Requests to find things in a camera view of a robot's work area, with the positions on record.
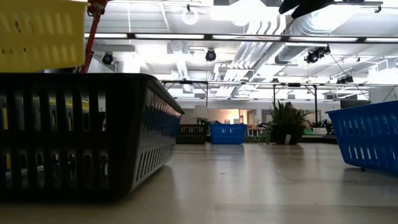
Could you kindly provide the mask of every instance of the plant pot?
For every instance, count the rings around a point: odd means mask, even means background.
[[[295,145],[301,140],[304,128],[304,126],[274,126],[271,137],[276,144]]]

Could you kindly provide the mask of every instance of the potted plant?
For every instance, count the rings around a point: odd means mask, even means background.
[[[276,144],[297,144],[305,129],[305,116],[302,110],[295,109],[291,103],[285,105],[278,101],[278,107],[270,110],[272,122],[264,131],[266,143],[274,140]]]

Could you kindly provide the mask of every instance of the ceiling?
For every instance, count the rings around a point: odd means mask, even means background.
[[[110,2],[106,7],[105,14],[101,17],[97,32],[284,35],[290,32],[285,27],[289,28],[300,22],[299,19],[291,21],[289,15],[278,16],[277,7],[267,7],[260,0],[240,0],[230,6],[214,6],[214,2],[217,1],[120,0]],[[318,20],[317,26],[322,28],[323,24],[334,20],[338,21],[339,18],[342,20],[341,24],[337,24],[331,32],[327,34],[320,32],[319,35],[397,36],[398,4],[395,5],[389,0],[384,2],[388,2],[386,4],[388,7],[382,7],[380,13],[374,12],[375,6],[355,6],[355,12],[352,12],[352,8],[344,9],[342,7],[345,6],[338,6],[339,8],[334,9],[336,11],[333,14],[328,13],[329,15],[326,16],[329,18],[328,21]],[[198,20],[194,25],[188,25],[182,20],[182,13],[187,8],[186,4],[190,4],[191,10],[198,12]],[[191,13],[188,13],[188,19],[192,19]],[[342,19],[343,15],[347,13],[351,14],[347,16],[347,19]],[[256,21],[245,21],[244,18],[261,21],[256,23]],[[86,32],[90,31],[91,22],[92,18],[86,15]],[[248,23],[245,26],[237,26],[246,22]],[[141,72],[150,73],[159,79],[166,80],[183,78],[181,72],[183,73],[182,70],[185,70],[185,78],[188,80],[220,80],[220,77],[224,77],[223,81],[243,79],[252,82],[269,82],[276,77],[280,82],[330,82],[331,78],[334,78],[332,82],[335,83],[337,78],[349,73],[354,77],[354,82],[370,83],[368,76],[375,75],[374,71],[380,73],[378,69],[375,69],[379,63],[389,63],[388,69],[386,69],[388,72],[384,71],[384,73],[391,74],[391,76],[398,75],[396,68],[391,67],[391,60],[398,57],[398,46],[393,44],[330,44],[333,57],[327,55],[308,67],[303,59],[308,54],[308,50],[313,50],[314,47],[305,47],[303,51],[294,55],[287,65],[271,65],[270,60],[272,64],[275,64],[273,61],[275,52],[272,52],[272,49],[278,47],[276,44],[265,46],[265,44],[258,43],[191,40],[184,41],[187,50],[182,51],[182,56],[177,56],[170,46],[168,50],[169,43],[169,40],[101,39],[95,40],[95,49],[97,54],[113,51],[113,55],[119,62],[128,62],[128,55],[134,54],[140,58]],[[207,62],[205,60],[208,49],[215,50],[216,61]],[[239,54],[245,55],[240,65],[238,63]],[[250,58],[252,66],[243,66],[249,65],[245,60]],[[244,68],[244,70],[227,72],[229,68]],[[374,77],[371,80],[373,83],[382,82]],[[395,82],[395,79],[392,78],[388,82]],[[219,88],[230,87],[214,86],[212,95],[216,96]],[[173,92],[175,96],[192,96],[196,92],[202,91],[196,87],[195,89],[199,90],[192,90],[192,92],[189,90],[188,93],[184,93],[182,89],[182,86],[175,85],[170,92]],[[237,87],[237,90],[238,94],[239,91],[245,91],[242,90],[242,87]],[[254,88],[249,92],[249,96],[261,94],[261,91],[261,88]],[[225,92],[226,96],[232,94],[228,91]]]

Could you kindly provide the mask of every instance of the gray floor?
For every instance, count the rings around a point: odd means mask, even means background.
[[[338,146],[189,146],[116,205],[0,205],[3,223],[398,223],[398,177]]]

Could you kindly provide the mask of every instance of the white ceiling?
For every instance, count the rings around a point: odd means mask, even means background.
[[[185,10],[184,4],[164,4],[164,14],[162,6],[156,4],[137,4],[137,3],[113,3],[107,5],[105,15],[101,17],[98,32],[172,32],[172,33],[204,33],[204,34],[242,34],[247,32],[248,26],[240,27],[231,21],[211,20],[213,1],[202,1],[200,7],[192,6],[193,10],[199,11],[198,22],[195,25],[187,25],[182,21],[182,12]],[[383,8],[378,14],[374,13],[374,7],[362,8],[357,14],[348,19],[343,25],[339,26],[330,35],[398,35],[398,8]],[[91,18],[86,16],[85,31],[89,32]],[[151,74],[171,74],[177,71],[176,59],[173,55],[167,54],[166,40],[96,40],[96,44],[104,50],[111,48],[112,45],[133,45],[136,48],[135,54],[139,55],[142,62],[142,71]],[[232,61],[241,45],[239,42],[208,42],[208,41],[188,41],[188,46],[199,46],[204,49],[215,49],[217,61]],[[356,56],[364,56],[361,63],[372,57],[385,55],[398,55],[398,46],[391,44],[368,45],[368,44],[330,44],[331,54],[339,62],[342,69],[351,68],[360,63],[355,62]],[[123,60],[128,52],[114,52],[118,60]],[[216,63],[206,62],[205,52],[194,51],[185,57],[188,71],[210,71],[213,72]],[[323,58],[309,69],[302,67],[303,56],[297,57],[292,64],[298,66],[285,67],[284,79],[292,77],[293,82],[301,79],[306,80],[306,76],[329,77],[341,72],[341,68],[334,63],[332,58]],[[356,71],[354,75],[364,77],[368,70]]]

